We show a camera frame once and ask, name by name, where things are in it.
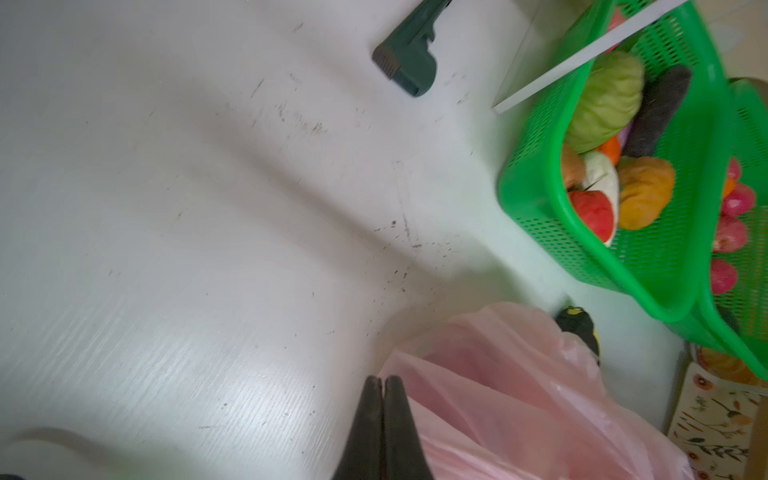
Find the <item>floral mat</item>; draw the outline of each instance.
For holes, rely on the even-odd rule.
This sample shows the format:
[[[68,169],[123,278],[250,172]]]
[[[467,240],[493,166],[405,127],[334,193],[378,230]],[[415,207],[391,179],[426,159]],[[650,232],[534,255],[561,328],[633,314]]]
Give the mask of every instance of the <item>floral mat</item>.
[[[754,419],[768,389],[728,382],[691,363],[669,439],[688,454],[699,480],[742,480]]]

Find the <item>white tile floor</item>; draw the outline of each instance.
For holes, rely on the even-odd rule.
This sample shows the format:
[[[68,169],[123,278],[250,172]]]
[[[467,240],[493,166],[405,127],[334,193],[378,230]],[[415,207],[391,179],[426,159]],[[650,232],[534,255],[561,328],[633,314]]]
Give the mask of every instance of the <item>white tile floor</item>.
[[[0,5],[0,437],[328,478],[393,343],[566,297],[598,324],[608,388],[662,425],[681,341],[495,200],[525,112],[490,105],[532,3],[453,2],[412,99],[369,56],[417,3]],[[2,470],[103,474],[40,442]]]

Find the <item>mesh basket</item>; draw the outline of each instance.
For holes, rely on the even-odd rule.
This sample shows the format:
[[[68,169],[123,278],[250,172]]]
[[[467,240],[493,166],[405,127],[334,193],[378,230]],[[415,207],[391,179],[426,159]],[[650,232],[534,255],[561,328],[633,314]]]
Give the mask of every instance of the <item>mesh basket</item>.
[[[631,16],[649,0],[622,0]],[[598,0],[571,27],[556,62],[607,31],[617,0]],[[578,219],[560,173],[565,131],[594,61],[544,89],[498,183],[505,212],[577,280],[632,295],[654,318],[687,317],[709,271],[720,192],[730,156],[730,92],[712,41],[692,2],[644,29],[632,53],[649,80],[672,65],[694,71],[688,95],[656,155],[677,173],[661,217],[637,231],[619,230],[607,248]]]
[[[734,82],[731,90],[733,155],[743,169],[740,181],[757,193],[755,208],[739,217],[749,228],[750,239],[737,252],[715,255],[739,271],[736,286],[713,295],[705,277],[690,317],[671,326],[695,343],[741,358],[756,375],[768,379],[768,112],[748,81]],[[738,333],[720,318],[716,305],[739,320]]]

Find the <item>green plastic tool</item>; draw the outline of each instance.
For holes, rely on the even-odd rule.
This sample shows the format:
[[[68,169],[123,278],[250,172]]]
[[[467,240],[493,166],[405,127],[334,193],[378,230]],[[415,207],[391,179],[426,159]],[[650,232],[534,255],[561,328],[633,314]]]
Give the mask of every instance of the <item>green plastic tool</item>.
[[[373,51],[373,61],[384,74],[414,97],[435,82],[437,61],[429,53],[435,40],[435,20],[451,0],[424,0]]]

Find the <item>white plastic rod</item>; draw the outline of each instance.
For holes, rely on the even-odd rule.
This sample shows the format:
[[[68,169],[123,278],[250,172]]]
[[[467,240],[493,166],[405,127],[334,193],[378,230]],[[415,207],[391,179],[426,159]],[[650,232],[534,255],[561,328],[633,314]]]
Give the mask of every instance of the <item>white plastic rod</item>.
[[[573,70],[581,67],[583,64],[587,63],[592,58],[597,57],[610,47],[623,42],[635,32],[642,30],[685,2],[688,2],[688,0],[656,0],[646,8],[643,8],[640,12],[632,15],[623,24],[617,26],[607,34],[563,60],[562,63],[556,65],[541,77],[525,85],[505,100],[498,102],[493,107],[494,111],[497,114],[500,114],[509,110],[526,98],[531,97],[533,94],[538,93],[547,86],[563,78],[565,75],[571,73]]]

